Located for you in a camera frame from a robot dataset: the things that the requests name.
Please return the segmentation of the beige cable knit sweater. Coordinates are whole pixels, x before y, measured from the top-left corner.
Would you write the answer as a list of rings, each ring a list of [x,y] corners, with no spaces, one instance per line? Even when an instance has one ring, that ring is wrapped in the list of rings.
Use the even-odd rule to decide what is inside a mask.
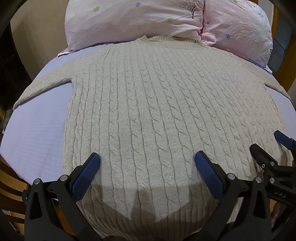
[[[261,174],[249,151],[254,143],[292,164],[273,135],[285,127],[268,91],[285,95],[284,88],[195,39],[143,36],[101,47],[35,80],[15,108],[67,82],[63,171],[100,155],[78,207],[103,237],[182,240],[199,230],[218,202],[197,172],[197,151],[243,180]]]

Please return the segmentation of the pink floral pillow right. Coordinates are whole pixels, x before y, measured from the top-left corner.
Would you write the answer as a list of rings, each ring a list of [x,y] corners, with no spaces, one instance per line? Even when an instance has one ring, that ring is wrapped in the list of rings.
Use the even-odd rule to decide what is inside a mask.
[[[273,38],[264,10],[251,1],[204,1],[202,41],[267,67]]]

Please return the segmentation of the pink floral pillow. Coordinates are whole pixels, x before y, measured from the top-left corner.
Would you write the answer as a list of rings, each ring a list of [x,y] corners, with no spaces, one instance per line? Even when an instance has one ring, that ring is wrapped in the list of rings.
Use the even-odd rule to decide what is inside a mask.
[[[70,54],[97,44],[134,41],[141,36],[200,38],[204,1],[69,1],[65,14]]]
[[[202,41],[267,67],[273,38],[264,10],[251,1],[204,1]]]

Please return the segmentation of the pink floral pillow left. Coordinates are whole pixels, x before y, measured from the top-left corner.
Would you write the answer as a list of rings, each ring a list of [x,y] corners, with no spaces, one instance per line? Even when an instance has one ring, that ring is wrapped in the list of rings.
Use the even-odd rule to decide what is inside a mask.
[[[70,54],[97,44],[134,41],[141,36],[200,38],[204,1],[69,1],[65,14]]]

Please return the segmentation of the wooden headboard frame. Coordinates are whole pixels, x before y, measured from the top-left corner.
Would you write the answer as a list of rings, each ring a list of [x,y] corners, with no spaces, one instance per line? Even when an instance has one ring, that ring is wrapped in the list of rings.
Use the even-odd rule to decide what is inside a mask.
[[[254,2],[265,11],[271,25],[274,47],[269,67],[289,91],[295,80],[295,0]]]

